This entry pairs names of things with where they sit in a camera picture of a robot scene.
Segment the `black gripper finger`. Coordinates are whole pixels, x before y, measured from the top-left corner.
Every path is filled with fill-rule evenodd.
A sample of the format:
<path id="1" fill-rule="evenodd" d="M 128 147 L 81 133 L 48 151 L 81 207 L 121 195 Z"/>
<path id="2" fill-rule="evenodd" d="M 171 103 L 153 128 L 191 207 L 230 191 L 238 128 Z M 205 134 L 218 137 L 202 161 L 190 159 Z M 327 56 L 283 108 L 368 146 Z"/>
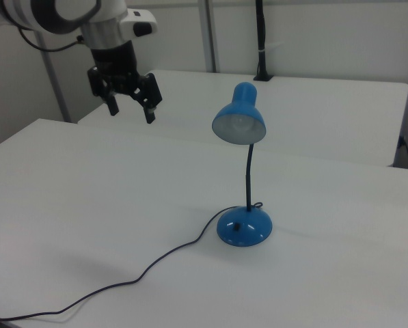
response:
<path id="1" fill-rule="evenodd" d="M 87 72 L 87 76 L 93 95 L 98 96 L 103 100 L 107 105 L 111 116 L 118 114 L 119 108 L 115 99 L 114 91 L 111 89 L 111 86 L 104 81 L 98 68 L 95 66 L 91 67 Z"/>
<path id="2" fill-rule="evenodd" d="M 153 73 L 138 76 L 131 98 L 137 101 L 144 110 L 146 122 L 151 124 L 155 121 L 155 109 L 163 100 L 156 77 Z"/>

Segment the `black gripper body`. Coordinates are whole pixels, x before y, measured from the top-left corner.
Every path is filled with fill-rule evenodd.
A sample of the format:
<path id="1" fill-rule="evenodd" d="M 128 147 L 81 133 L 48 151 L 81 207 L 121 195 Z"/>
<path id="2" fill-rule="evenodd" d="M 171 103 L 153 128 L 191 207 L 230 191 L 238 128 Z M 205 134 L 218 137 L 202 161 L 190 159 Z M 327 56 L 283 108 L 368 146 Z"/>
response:
<path id="1" fill-rule="evenodd" d="M 91 49 L 94 66 L 114 93 L 131 96 L 139 73 L 133 43 L 128 41 L 112 49 Z"/>

